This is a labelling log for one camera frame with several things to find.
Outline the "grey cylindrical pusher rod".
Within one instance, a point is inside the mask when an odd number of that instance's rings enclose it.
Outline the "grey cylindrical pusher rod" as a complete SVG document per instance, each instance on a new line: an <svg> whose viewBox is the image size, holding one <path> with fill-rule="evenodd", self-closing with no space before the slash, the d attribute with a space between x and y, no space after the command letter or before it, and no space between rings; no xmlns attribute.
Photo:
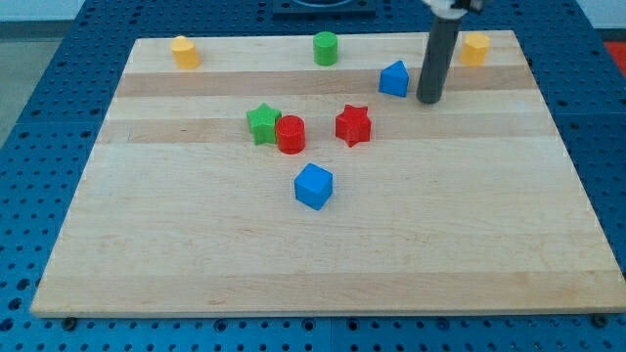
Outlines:
<svg viewBox="0 0 626 352"><path fill-rule="evenodd" d="M442 97L460 26L460 19L434 17L416 92L424 104L436 104Z"/></svg>

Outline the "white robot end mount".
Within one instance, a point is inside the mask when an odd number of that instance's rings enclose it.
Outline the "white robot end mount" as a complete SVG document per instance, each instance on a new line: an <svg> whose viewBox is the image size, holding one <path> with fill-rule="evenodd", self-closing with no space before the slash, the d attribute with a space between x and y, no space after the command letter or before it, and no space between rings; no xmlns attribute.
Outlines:
<svg viewBox="0 0 626 352"><path fill-rule="evenodd" d="M467 13L480 14L485 0L423 0L431 11L444 20L458 20Z"/></svg>

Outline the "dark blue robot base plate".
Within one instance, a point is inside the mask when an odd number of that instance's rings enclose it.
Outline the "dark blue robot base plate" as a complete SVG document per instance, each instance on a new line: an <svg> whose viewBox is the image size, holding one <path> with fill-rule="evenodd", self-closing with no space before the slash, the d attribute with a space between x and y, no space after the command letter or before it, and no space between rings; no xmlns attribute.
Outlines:
<svg viewBox="0 0 626 352"><path fill-rule="evenodd" d="M300 16L363 15L374 17L376 0L273 0L272 17L288 19Z"/></svg>

